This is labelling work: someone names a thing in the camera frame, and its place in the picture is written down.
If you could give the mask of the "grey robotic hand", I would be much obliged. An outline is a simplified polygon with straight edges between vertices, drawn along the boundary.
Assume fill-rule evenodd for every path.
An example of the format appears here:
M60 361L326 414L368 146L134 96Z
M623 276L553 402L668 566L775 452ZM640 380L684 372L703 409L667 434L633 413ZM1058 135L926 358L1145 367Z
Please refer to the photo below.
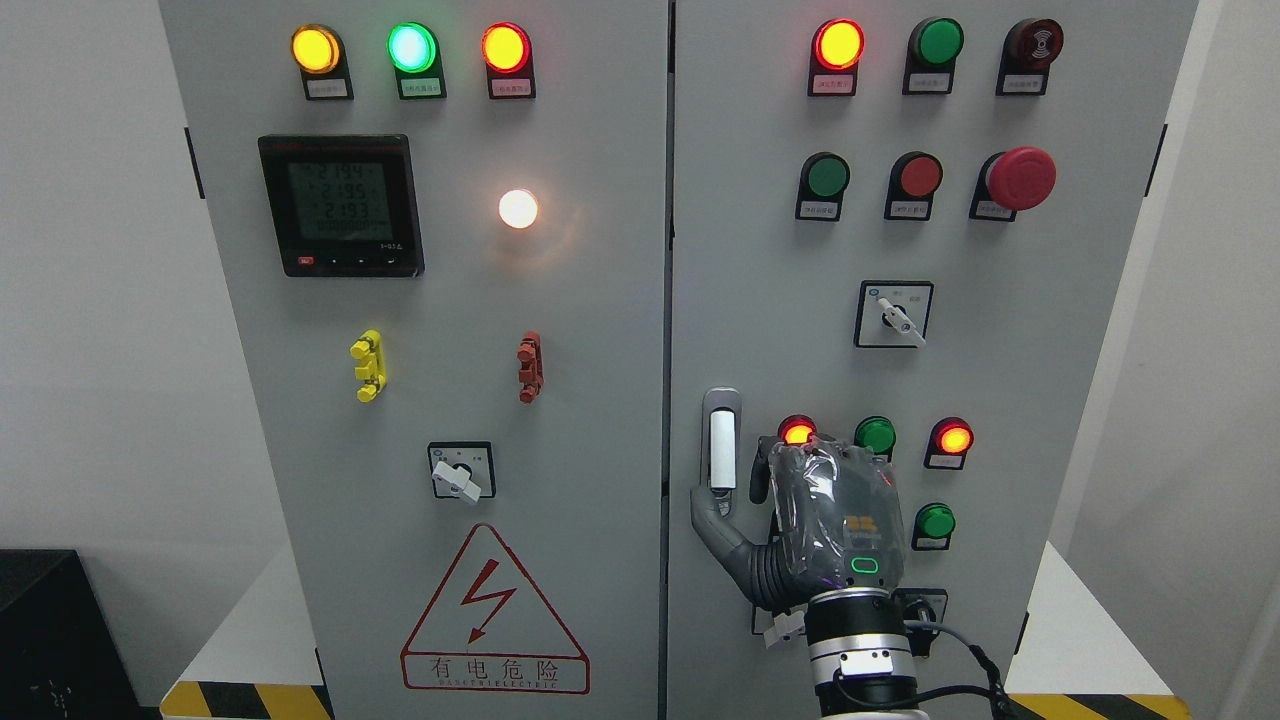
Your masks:
M774 495L778 537L754 544L721 516L710 491L690 492L691 524L745 598L771 612L847 587L900 587L906 541L892 468L823 436L763 437L756 466Z

